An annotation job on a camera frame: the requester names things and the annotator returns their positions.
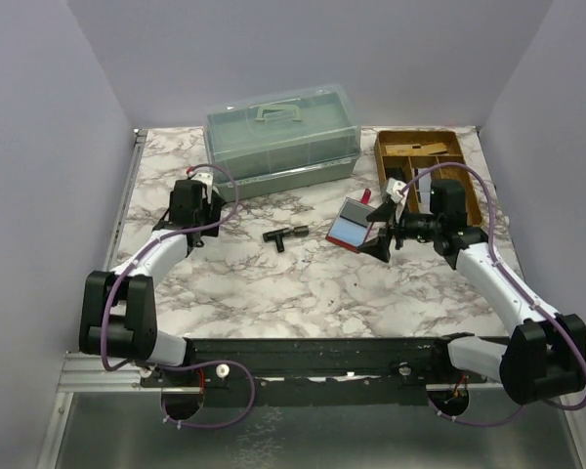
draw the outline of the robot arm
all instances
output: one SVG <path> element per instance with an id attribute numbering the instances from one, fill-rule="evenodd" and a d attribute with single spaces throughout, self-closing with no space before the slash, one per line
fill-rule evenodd
<path id="1" fill-rule="evenodd" d="M 441 338 L 439 359 L 433 362 L 437 375 L 449 376 L 457 369 L 487 376 L 501 382 L 508 395 L 522 405 L 581 391 L 585 377 L 567 343 L 502 275 L 498 264 L 566 330 L 585 358 L 583 321 L 577 315 L 561 315 L 539 299 L 496 250 L 497 260 L 491 259 L 486 233 L 467 224 L 464 188 L 458 181 L 432 181 L 431 214 L 409 213 L 404 206 L 407 192 L 398 193 L 403 187 L 404 182 L 389 180 L 384 203 L 367 218 L 384 222 L 386 227 L 358 250 L 388 262 L 393 238 L 397 249 L 408 238 L 432 241 L 449 266 L 488 301 L 511 335 L 507 346 L 471 334 Z"/>
<path id="2" fill-rule="evenodd" d="M 99 355 L 102 322 L 108 292 L 122 272 L 134 268 L 122 281 L 115 297 L 126 305 L 124 315 L 111 314 L 108 323 L 107 352 L 110 357 L 134 362 L 166 365 L 189 364 L 194 356 L 191 342 L 158 329 L 154 288 L 171 269 L 201 247 L 201 237 L 217 236 L 219 228 L 204 232 L 169 236 L 170 233 L 202 227 L 219 221 L 224 202 L 213 190 L 213 177 L 197 173 L 177 181 L 170 193 L 167 219 L 154 227 L 146 245 L 155 245 L 142 257 L 135 254 L 110 272 L 92 272 L 85 282 L 80 323 L 80 350 Z"/>

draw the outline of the screw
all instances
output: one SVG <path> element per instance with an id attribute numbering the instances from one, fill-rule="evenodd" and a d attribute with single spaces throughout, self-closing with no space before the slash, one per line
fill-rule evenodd
<path id="1" fill-rule="evenodd" d="M 410 376 L 412 368 L 410 368 L 410 366 L 408 366 L 407 364 L 403 364 L 399 367 L 398 371 L 401 376 Z"/>

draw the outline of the container handle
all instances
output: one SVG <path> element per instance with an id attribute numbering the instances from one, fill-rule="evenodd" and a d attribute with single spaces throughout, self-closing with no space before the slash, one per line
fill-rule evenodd
<path id="1" fill-rule="evenodd" d="M 267 122 L 269 120 L 293 120 L 300 122 L 302 120 L 302 112 L 300 107 L 296 105 L 262 105 L 258 108 L 256 114 L 257 122 Z"/>

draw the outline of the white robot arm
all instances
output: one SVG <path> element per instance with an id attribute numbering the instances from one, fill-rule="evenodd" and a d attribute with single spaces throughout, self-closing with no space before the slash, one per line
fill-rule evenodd
<path id="1" fill-rule="evenodd" d="M 457 369 L 486 376 L 501 382 L 518 404 L 582 390 L 586 380 L 578 360 L 543 315 L 549 315 L 567 332 L 585 360 L 584 322 L 577 315 L 559 314 L 538 298 L 496 249 L 493 248 L 494 256 L 491 256 L 487 234 L 467 224 L 465 192 L 458 181 L 432 181 L 430 214 L 405 210 L 407 190 L 404 187 L 404 182 L 389 179 L 384 203 L 367 217 L 369 222 L 382 222 L 386 226 L 358 250 L 388 262 L 389 243 L 393 238 L 397 249 L 408 238 L 432 241 L 436 252 L 449 266 L 488 301 L 511 336 L 508 345 L 471 334 L 441 338 L 438 360 L 433 363 L 439 374 L 448 376 L 452 369 Z M 525 296 L 534 303 L 527 303 Z"/>

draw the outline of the metal floor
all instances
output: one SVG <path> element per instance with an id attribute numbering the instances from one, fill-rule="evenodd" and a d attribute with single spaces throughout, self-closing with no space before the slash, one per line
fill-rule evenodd
<path id="1" fill-rule="evenodd" d="M 256 407 L 226 430 L 163 424 L 157 393 L 74 395 L 62 469 L 571 469 L 580 468 L 563 412 L 530 405 L 492 429 L 439 419 L 424 406 Z M 516 405 L 498 389 L 472 391 L 466 418 L 493 420 Z M 237 409 L 205 408 L 200 421 Z"/>

